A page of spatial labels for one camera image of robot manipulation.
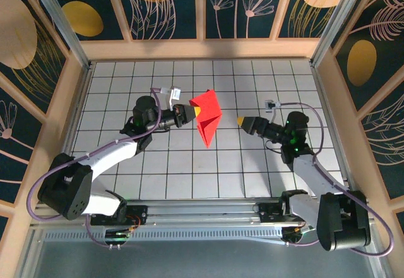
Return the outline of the red paper sheet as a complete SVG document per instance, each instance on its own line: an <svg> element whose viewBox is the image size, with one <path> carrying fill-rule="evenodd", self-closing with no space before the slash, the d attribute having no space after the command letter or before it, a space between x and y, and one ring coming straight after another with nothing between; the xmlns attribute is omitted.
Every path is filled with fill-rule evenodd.
<svg viewBox="0 0 404 278"><path fill-rule="evenodd" d="M189 104L199 108L196 116L196 129L206 148L209 148L215 132L222 118L222 110L214 90L207 90L205 93L194 97Z"/></svg>

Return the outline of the white grid mat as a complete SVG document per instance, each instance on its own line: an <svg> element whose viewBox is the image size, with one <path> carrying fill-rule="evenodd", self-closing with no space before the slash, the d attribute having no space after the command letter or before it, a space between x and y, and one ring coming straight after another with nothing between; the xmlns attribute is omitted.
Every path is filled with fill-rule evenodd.
<svg viewBox="0 0 404 278"><path fill-rule="evenodd" d="M239 116L268 117L266 100L285 103L273 120L309 105L307 141L320 163L344 183L318 90L306 60L105 62L95 65L72 146L75 156L115 138L132 115L136 99L150 89L177 86L180 102L212 89L222 118L209 148L195 123L155 133L145 152L97 178L128 200L261 198L307 185L282 162L278 145L243 132Z"/></svg>

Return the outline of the small circuit board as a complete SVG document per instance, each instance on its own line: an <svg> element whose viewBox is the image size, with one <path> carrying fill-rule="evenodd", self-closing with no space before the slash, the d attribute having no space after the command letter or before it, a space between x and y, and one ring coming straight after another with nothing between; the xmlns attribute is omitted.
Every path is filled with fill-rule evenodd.
<svg viewBox="0 0 404 278"><path fill-rule="evenodd" d="M303 226L290 226L290 227L283 227L282 228L282 237L281 240L283 242L286 243L292 243L292 244L296 244L299 243L302 238L303 235L305 235L308 232L314 231L315 228L313 228L312 226L307 226L307 227L303 227Z"/></svg>
<svg viewBox="0 0 404 278"><path fill-rule="evenodd" d="M105 239L128 239L135 231L135 227L129 227L127 229L108 229L105 232Z"/></svg>

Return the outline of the grey metal panel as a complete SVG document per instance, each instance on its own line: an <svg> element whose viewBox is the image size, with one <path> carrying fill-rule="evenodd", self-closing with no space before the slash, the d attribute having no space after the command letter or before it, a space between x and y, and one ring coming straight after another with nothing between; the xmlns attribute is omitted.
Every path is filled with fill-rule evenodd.
<svg viewBox="0 0 404 278"><path fill-rule="evenodd" d="M45 242L18 278L391 278L351 251L255 241Z"/></svg>

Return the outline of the aluminium side rail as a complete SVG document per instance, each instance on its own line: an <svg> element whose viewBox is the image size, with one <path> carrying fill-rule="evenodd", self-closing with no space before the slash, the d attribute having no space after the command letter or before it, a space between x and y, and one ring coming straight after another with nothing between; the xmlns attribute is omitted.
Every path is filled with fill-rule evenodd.
<svg viewBox="0 0 404 278"><path fill-rule="evenodd" d="M52 126L50 168L61 153L69 154L78 124L78 105L85 90L88 68L74 60L66 62L47 111Z"/></svg>
<svg viewBox="0 0 404 278"><path fill-rule="evenodd" d="M352 172L348 165L347 156L343 149L342 141L336 125L336 120L331 110L331 104L329 102L329 98L326 95L325 86L323 85L319 72L314 66L311 66L311 71L314 77L314 81L316 83L324 116L326 118L326 122L330 130L331 141L333 142L336 158L338 160L338 165L340 166L343 181L345 184L347 184L350 190L358 190L359 188L352 176Z"/></svg>

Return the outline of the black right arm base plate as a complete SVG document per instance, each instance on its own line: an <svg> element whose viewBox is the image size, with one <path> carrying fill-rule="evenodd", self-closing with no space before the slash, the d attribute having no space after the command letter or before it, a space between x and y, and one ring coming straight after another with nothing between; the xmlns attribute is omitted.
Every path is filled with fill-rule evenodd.
<svg viewBox="0 0 404 278"><path fill-rule="evenodd" d="M261 202L256 204L261 223L274 222L305 222L305 220L291 211L288 202Z"/></svg>

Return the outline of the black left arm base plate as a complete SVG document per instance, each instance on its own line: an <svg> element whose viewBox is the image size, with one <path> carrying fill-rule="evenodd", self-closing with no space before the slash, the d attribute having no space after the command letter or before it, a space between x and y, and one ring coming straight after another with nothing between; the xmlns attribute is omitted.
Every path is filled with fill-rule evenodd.
<svg viewBox="0 0 404 278"><path fill-rule="evenodd" d="M112 216L97 214L91 218L92 226L138 226L147 220L148 207L146 205L124 205Z"/></svg>

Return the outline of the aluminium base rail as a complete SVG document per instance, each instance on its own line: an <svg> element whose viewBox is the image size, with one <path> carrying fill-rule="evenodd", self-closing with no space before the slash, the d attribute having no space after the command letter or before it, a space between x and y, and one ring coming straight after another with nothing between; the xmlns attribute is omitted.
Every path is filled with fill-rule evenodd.
<svg viewBox="0 0 404 278"><path fill-rule="evenodd" d="M144 225L209 226L214 224L262 224L275 226L308 226L305 222L261 223L257 214L257 203L278 202L279 198L260 198L257 200L184 200L184 201L129 201L127 205L146 205L147 220ZM26 202L28 213L36 221L52 222L65 219L59 214L41 217L35 213L31 202Z"/></svg>

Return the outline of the aluminium corner post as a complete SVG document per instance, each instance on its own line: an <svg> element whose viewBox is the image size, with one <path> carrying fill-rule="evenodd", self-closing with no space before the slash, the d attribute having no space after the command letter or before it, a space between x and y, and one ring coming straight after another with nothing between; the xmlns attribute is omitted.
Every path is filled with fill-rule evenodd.
<svg viewBox="0 0 404 278"><path fill-rule="evenodd" d="M317 68L327 50L329 49L333 39L337 35L339 29L342 27L343 22L347 19L348 14L351 12L357 0L340 0L334 9L326 27L321 35L319 44L316 47L314 54L311 58L311 67Z"/></svg>
<svg viewBox="0 0 404 278"><path fill-rule="evenodd" d="M89 69L90 61L86 56L77 35L73 32L71 25L63 13L62 8L57 0L41 0L47 12L50 14L52 19L55 21L56 27L61 32L63 38L67 42L71 51L79 61L80 65L86 70Z"/></svg>

